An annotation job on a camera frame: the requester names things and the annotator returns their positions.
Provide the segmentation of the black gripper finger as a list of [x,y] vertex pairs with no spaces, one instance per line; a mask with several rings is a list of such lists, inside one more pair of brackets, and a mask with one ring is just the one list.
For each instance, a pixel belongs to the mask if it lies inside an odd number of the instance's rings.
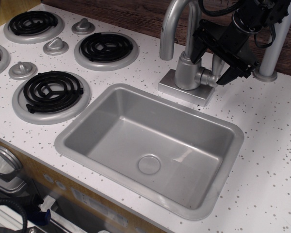
[[242,73],[238,68],[230,66],[227,71],[216,82],[218,85],[226,85],[235,80]]
[[201,57],[206,52],[206,50],[207,50],[207,46],[204,44],[204,41],[200,39],[199,37],[195,37],[194,47],[193,47],[193,51],[190,57],[191,61],[193,63],[196,63],[199,59],[201,59]]

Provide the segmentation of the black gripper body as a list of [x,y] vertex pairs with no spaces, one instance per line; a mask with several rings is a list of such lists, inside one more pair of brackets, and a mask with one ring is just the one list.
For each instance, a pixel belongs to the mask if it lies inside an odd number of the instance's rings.
[[207,50],[222,58],[229,67],[242,71],[239,77],[248,78],[259,68],[259,61],[249,46],[249,33],[243,32],[237,26],[239,20],[235,17],[228,26],[222,26],[202,19],[199,27],[193,33],[193,38],[199,37],[204,41]]

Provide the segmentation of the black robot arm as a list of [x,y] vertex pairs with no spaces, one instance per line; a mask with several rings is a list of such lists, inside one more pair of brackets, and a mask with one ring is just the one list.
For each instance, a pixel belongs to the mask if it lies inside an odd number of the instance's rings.
[[225,85],[238,77],[248,78],[260,67],[260,62],[249,46],[249,37],[256,37],[260,30],[268,27],[271,39],[276,38],[275,24],[288,16],[289,0],[240,0],[236,4],[218,11],[209,11],[203,1],[198,5],[210,17],[232,13],[231,23],[222,26],[201,20],[193,34],[194,48],[191,61],[197,62],[206,50],[213,52],[212,70],[199,69],[200,83],[216,87]]

